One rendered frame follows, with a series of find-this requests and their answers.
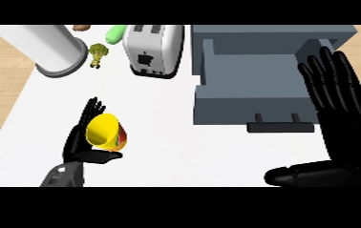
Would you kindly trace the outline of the green broccoli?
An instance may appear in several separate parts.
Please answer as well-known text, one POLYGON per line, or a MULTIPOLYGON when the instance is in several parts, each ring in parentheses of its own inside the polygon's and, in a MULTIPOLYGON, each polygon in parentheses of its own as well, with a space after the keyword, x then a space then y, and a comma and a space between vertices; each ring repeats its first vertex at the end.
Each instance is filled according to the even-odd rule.
POLYGON ((97 69, 100 67, 102 57, 108 55, 108 48, 100 43, 93 44, 90 46, 89 53, 93 56, 90 67, 97 69))

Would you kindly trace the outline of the green cucumber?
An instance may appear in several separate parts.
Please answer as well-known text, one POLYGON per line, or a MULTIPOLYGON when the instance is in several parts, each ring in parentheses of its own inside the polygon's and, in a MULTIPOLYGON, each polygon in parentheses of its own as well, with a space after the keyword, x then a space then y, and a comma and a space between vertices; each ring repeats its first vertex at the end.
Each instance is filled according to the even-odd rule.
POLYGON ((111 45, 115 45, 121 39, 123 39, 123 35, 126 32, 126 25, 115 25, 106 32, 105 34, 105 42, 111 45))

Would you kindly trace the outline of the white paper towel roll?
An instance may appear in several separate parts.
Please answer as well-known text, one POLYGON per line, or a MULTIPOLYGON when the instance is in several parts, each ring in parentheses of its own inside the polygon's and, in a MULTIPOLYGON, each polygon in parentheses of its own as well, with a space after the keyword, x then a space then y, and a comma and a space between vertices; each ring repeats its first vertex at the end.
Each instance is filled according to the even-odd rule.
POLYGON ((69 75, 86 61, 86 44, 63 25, 3 25, 0 36, 35 62, 38 72, 47 77, 69 75))

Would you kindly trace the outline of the white toaster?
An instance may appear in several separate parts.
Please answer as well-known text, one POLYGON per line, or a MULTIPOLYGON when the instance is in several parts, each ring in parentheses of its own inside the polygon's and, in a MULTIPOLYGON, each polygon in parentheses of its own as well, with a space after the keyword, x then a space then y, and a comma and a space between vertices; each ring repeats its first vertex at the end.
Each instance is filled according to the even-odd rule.
POLYGON ((180 64, 183 25, 130 25, 123 44, 134 75, 170 79, 180 64))

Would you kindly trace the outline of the grey cabinet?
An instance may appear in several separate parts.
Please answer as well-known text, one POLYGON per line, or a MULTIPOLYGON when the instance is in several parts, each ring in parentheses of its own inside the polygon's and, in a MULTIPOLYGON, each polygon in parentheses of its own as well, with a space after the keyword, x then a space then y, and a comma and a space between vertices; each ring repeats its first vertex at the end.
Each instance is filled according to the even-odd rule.
POLYGON ((191 25, 192 75, 199 75, 204 40, 216 54, 296 54, 307 40, 327 39, 337 49, 355 34, 352 25, 191 25))

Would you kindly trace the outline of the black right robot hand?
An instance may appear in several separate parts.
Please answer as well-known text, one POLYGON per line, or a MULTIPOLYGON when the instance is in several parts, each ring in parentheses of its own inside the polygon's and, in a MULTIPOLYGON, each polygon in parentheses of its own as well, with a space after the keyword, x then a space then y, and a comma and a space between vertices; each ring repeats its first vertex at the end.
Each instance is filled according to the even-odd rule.
POLYGON ((361 82, 343 52, 319 48, 297 65, 315 104, 328 160, 269 170, 263 180, 279 187, 361 188, 361 82))

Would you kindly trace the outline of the grey open drawer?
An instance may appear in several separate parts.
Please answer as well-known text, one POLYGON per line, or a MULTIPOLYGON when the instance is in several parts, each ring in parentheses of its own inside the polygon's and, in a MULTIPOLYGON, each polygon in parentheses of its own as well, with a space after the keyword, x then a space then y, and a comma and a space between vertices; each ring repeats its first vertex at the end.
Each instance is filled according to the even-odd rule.
POLYGON ((257 115, 268 122, 288 122, 293 114, 315 123, 297 60, 330 46, 328 40, 312 39, 294 54, 217 54, 214 42, 204 40, 194 124, 244 125, 257 115))

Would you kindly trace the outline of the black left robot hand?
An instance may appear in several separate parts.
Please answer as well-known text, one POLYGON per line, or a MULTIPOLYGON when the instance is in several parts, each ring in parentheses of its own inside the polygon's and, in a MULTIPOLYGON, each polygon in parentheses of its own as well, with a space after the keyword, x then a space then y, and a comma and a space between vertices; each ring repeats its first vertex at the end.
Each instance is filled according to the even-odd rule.
POLYGON ((91 144, 86 140, 86 128, 91 119, 105 111, 105 105, 96 97, 90 98, 84 106, 78 123, 69 132, 62 158, 63 162, 84 162, 106 164, 112 159, 121 158, 123 154, 103 150, 94 150, 91 144))

